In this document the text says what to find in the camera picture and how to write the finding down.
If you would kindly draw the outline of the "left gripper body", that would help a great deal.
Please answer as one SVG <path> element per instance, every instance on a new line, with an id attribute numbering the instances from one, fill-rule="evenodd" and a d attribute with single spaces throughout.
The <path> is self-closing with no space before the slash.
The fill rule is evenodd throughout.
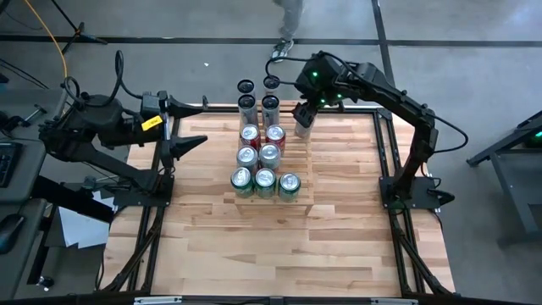
<path id="1" fill-rule="evenodd" d="M 146 93 L 149 93 L 149 94 L 152 94 L 150 91 L 144 91 L 142 93 L 143 94 L 146 94 Z M 158 149 L 158 152 L 159 152 L 159 156 L 160 156 L 160 161 L 162 162 L 162 165 L 165 169 L 169 169 L 170 168 L 170 153 L 169 153 L 169 143 L 168 143 L 168 140 L 170 139 L 170 135 L 169 135 L 169 115 L 167 114 L 167 111 L 168 111 L 168 94 L 166 91 L 159 91 L 156 95 L 154 96 L 158 96 L 159 97 L 159 104 L 160 104 L 160 112 L 159 113 L 148 113 L 148 112 L 141 112 L 140 110 L 140 115 L 141 117 L 143 118 L 143 121 L 146 121 L 147 119 L 150 119 L 156 115 L 161 115 L 162 116 L 162 119 L 163 119 L 163 123 L 160 124 L 160 125 L 157 125 L 153 128 L 151 128 L 150 130 L 152 129 L 158 129 L 160 131 L 160 140 L 159 140 L 159 149 Z"/>

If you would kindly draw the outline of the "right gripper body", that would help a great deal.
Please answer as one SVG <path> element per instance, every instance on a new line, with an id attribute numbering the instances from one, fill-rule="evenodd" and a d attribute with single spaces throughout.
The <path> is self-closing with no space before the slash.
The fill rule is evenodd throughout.
<path id="1" fill-rule="evenodd" d="M 329 106 L 344 111 L 343 100 L 345 98 L 342 87 L 336 84 L 328 86 L 314 86 L 308 84 L 298 84 L 298 91 L 301 93 L 301 99 L 305 102 L 301 104 L 301 109 L 306 111 L 318 111 L 321 108 Z"/>

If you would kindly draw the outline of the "red Coca-Cola can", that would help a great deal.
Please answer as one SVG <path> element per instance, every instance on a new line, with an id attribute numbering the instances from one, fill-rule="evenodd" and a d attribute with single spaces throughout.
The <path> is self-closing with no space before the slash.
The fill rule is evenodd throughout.
<path id="1" fill-rule="evenodd" d="M 285 130 L 280 125 L 270 125 L 266 129 L 266 142 L 275 144 L 281 153 L 284 153 L 285 150 L 285 138 Z"/>
<path id="2" fill-rule="evenodd" d="M 253 147 L 256 151 L 261 147 L 261 135 L 257 125 L 244 125 L 240 131 L 240 141 L 242 146 Z"/>

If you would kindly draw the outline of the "wooden slatted shelf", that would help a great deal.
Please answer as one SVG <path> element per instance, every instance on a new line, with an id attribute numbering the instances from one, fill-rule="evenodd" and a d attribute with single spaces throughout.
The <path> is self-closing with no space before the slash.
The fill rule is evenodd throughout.
<path id="1" fill-rule="evenodd" d="M 296 122 L 290 111 L 296 101 L 285 100 L 280 103 L 280 125 L 286 132 L 285 152 L 277 169 L 277 179 L 282 174 L 293 173 L 301 179 L 301 187 L 295 199 L 285 202 L 278 190 L 270 198 L 261 198 L 256 193 L 247 198 L 234 193 L 224 195 L 224 203 L 230 204 L 240 215 L 293 215 L 308 216 L 315 205 L 312 171 L 312 148 L 308 139 L 295 135 Z"/>

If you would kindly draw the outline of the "yellow sticker label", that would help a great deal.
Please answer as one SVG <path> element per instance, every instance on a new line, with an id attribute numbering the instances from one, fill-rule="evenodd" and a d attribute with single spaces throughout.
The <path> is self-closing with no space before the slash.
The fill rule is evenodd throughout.
<path id="1" fill-rule="evenodd" d="M 160 125 L 163 123 L 163 119 L 162 119 L 162 116 L 161 115 L 156 115 L 150 119 L 147 119 L 146 121 L 144 121 L 142 124 L 141 124 L 141 129 L 143 131 L 147 131 L 147 130 L 150 130 L 151 128 L 157 126 L 157 125 Z"/>

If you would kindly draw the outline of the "person's legs and shoes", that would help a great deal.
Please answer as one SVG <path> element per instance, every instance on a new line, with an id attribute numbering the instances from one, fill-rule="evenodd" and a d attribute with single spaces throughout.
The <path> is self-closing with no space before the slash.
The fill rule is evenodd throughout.
<path id="1" fill-rule="evenodd" d="M 270 58 L 281 62 L 294 46 L 294 36 L 300 24 L 304 0 L 273 0 L 284 11 L 283 24 L 279 29 L 280 41 L 274 45 Z"/>

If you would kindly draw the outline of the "black support beam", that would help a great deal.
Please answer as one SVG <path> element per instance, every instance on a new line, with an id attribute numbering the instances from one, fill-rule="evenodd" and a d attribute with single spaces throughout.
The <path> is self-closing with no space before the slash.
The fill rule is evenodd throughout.
<path id="1" fill-rule="evenodd" d="M 105 223 L 110 224 L 113 221 L 114 212 L 108 205 L 43 176 L 36 178 L 31 196 Z"/>

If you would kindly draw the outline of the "white paper sheets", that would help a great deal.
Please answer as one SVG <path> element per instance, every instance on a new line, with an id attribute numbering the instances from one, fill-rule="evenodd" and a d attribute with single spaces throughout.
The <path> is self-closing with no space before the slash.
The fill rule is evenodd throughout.
<path id="1" fill-rule="evenodd" d="M 98 219 L 59 208 L 59 216 L 66 247 L 78 249 L 106 244 L 110 224 Z"/>

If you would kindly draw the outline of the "black tripod stand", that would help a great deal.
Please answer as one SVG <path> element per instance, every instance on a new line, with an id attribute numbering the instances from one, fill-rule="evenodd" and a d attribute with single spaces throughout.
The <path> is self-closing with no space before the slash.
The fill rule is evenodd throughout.
<path id="1" fill-rule="evenodd" d="M 86 33 L 86 30 L 85 30 L 86 25 L 84 22 L 80 22 L 78 25 L 75 25 L 75 23 L 64 12 L 64 10 L 60 7 L 60 5 L 58 4 L 56 0 L 50 0 L 50 1 L 53 3 L 57 11 L 59 11 L 59 13 L 61 13 L 63 18 L 68 22 L 68 24 L 70 25 L 70 27 L 73 29 L 73 32 L 74 32 L 72 37 L 68 40 L 68 42 L 65 44 L 64 48 L 61 51 L 63 55 L 65 55 L 68 52 L 68 50 L 71 48 L 71 46 L 77 41 L 108 45 L 108 42 L 103 40 L 102 38 Z"/>

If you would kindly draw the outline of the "grey desk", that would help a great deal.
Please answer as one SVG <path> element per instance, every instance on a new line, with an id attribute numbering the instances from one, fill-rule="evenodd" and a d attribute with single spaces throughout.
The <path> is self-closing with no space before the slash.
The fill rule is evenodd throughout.
<path id="1" fill-rule="evenodd" d="M 39 125 L 60 114 L 65 94 L 59 89 L 8 89 L 0 92 L 0 110 L 9 116 L 26 118 L 37 106 L 46 109 L 30 120 L 29 127 L 16 127 L 8 136 L 0 132 L 0 142 L 14 141 L 23 145 L 19 161 L 8 187 L 0 188 L 0 220 L 10 214 L 25 217 L 13 248 L 0 254 L 0 301 L 14 297 L 36 238 L 46 207 L 42 199 L 30 197 L 36 177 L 40 174 L 46 151 L 39 140 Z"/>

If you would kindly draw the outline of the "black keyboard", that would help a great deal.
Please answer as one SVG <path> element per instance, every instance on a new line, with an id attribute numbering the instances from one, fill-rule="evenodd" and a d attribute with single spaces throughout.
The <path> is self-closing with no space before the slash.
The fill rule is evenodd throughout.
<path id="1" fill-rule="evenodd" d="M 7 188 L 19 162 L 23 145 L 18 142 L 0 142 L 0 188 Z"/>

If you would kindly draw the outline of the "black computer mouse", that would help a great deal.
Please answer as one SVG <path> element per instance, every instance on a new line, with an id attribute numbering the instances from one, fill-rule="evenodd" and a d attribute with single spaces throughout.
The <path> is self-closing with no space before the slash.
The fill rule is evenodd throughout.
<path id="1" fill-rule="evenodd" d="M 19 236 L 25 217 L 12 213 L 0 220 L 0 255 L 10 252 Z"/>

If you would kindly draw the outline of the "grey metal stand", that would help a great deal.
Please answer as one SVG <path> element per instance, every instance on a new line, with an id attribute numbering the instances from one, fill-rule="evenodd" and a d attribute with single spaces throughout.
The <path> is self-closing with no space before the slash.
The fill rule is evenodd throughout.
<path id="1" fill-rule="evenodd" d="M 503 236 L 500 247 L 542 241 L 542 224 L 533 207 L 542 208 L 542 110 L 518 124 L 512 133 L 475 154 L 467 164 L 490 161 L 505 198 L 516 209 L 523 232 Z"/>

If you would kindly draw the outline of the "black aluminium rig frame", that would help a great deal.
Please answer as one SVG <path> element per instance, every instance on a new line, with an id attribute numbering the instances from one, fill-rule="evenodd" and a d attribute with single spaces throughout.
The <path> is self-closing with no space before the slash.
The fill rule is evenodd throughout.
<path id="1" fill-rule="evenodd" d="M 207 136 L 175 167 L 154 247 L 129 289 L 154 294 L 397 297 L 390 219 L 379 178 L 405 157 L 412 128 L 373 108 L 322 113 L 312 129 L 314 201 L 308 216 L 240 215 L 224 195 L 239 146 L 239 114 L 183 119 L 182 136 Z"/>

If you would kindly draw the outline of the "silver aluminium bracket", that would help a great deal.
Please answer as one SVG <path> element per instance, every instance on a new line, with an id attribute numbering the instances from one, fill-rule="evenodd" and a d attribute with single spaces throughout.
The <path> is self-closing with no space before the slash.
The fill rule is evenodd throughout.
<path id="1" fill-rule="evenodd" d="M 137 297 L 133 305 L 180 305 L 182 302 L 181 296 Z"/>
<path id="2" fill-rule="evenodd" d="M 371 305 L 419 305 L 418 300 L 405 298 L 371 298 Z"/>

